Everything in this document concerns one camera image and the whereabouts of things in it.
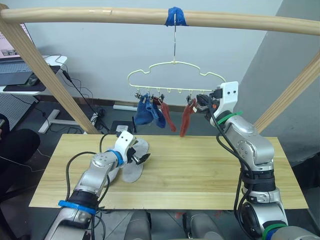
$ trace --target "laptop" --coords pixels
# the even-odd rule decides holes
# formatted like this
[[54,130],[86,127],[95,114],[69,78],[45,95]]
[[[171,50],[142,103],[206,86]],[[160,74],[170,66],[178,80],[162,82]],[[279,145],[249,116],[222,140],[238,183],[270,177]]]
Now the laptop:
[[[21,24],[21,27],[32,41],[26,26]],[[25,84],[32,73],[29,66],[0,32],[0,86]]]

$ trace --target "white hanger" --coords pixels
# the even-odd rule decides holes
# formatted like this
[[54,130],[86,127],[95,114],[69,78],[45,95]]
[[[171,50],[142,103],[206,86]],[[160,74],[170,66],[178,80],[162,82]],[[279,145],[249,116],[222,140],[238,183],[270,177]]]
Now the white hanger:
[[156,63],[156,64],[153,64],[153,65],[150,65],[149,68],[148,68],[148,71],[144,71],[143,69],[138,69],[138,70],[135,70],[135,71],[132,71],[129,73],[128,77],[127,77],[127,80],[128,80],[128,83],[131,87],[135,87],[137,88],[138,92],[140,91],[140,88],[146,88],[148,89],[148,91],[150,91],[150,89],[157,89],[158,92],[160,92],[160,89],[167,89],[168,93],[171,92],[171,90],[178,90],[179,93],[182,93],[182,91],[189,91],[189,92],[193,92],[193,91],[199,91],[199,92],[212,92],[213,90],[212,89],[193,89],[193,88],[175,88],[175,87],[161,87],[161,86],[145,86],[145,85],[134,85],[130,82],[130,77],[133,75],[133,74],[136,74],[136,73],[143,73],[143,74],[149,74],[151,73],[151,69],[156,67],[156,66],[161,66],[161,65],[168,65],[168,64],[182,64],[182,65],[187,65],[187,66],[190,66],[190,67],[193,67],[193,68],[196,68],[198,69],[199,71],[199,74],[201,76],[207,76],[207,75],[213,75],[213,76],[216,76],[218,78],[220,78],[223,82],[227,82],[225,80],[224,77],[222,77],[221,75],[217,74],[217,73],[214,73],[214,72],[207,72],[207,73],[202,73],[201,72],[201,69],[199,66],[197,65],[194,65],[192,63],[188,63],[188,62],[184,62],[184,61],[176,61],[176,14],[174,14],[174,48],[173,48],[173,61],[166,61],[166,62],[159,62],[159,63]]

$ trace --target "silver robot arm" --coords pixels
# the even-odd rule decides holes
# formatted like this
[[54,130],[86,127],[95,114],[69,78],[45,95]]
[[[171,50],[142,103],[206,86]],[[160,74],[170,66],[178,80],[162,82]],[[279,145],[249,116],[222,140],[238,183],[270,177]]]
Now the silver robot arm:
[[62,208],[55,218],[45,240],[88,240],[91,238],[87,228],[96,209],[98,198],[106,186],[108,173],[127,162],[140,164],[150,154],[142,158],[135,156],[132,146],[136,137],[123,131],[112,149],[93,156],[89,168],[82,174],[73,193],[66,201],[60,201]]
[[242,193],[249,191],[241,206],[240,224],[253,239],[269,234],[270,240],[315,240],[312,233],[296,226],[288,226],[280,190],[274,177],[274,148],[257,129],[237,113],[233,113],[238,101],[238,82],[225,82],[209,96],[198,95],[200,110],[212,106],[206,119],[220,126],[244,165],[242,171]]

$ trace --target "light wood tabletop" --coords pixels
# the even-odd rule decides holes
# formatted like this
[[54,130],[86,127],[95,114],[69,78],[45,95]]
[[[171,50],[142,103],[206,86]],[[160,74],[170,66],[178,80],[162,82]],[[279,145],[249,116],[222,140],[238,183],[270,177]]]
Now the light wood tabletop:
[[[99,151],[102,135],[64,134],[46,167],[30,207],[58,208],[66,198],[66,165],[83,151]],[[122,181],[121,170],[110,184],[100,206],[107,209],[232,210],[239,177],[238,160],[224,150],[214,136],[142,135],[149,143],[150,158],[134,183]],[[115,135],[103,140],[112,147]],[[285,209],[307,209],[286,155],[276,137],[268,137],[275,149],[275,183]],[[70,166],[71,190],[89,167],[92,155],[82,155]]]

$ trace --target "keyboard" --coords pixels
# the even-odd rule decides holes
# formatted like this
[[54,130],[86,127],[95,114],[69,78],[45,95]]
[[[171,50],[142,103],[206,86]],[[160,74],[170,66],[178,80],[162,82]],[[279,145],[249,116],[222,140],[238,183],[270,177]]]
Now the keyboard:
[[21,72],[32,72],[32,70],[25,62],[11,62],[0,64],[0,74],[12,74]]

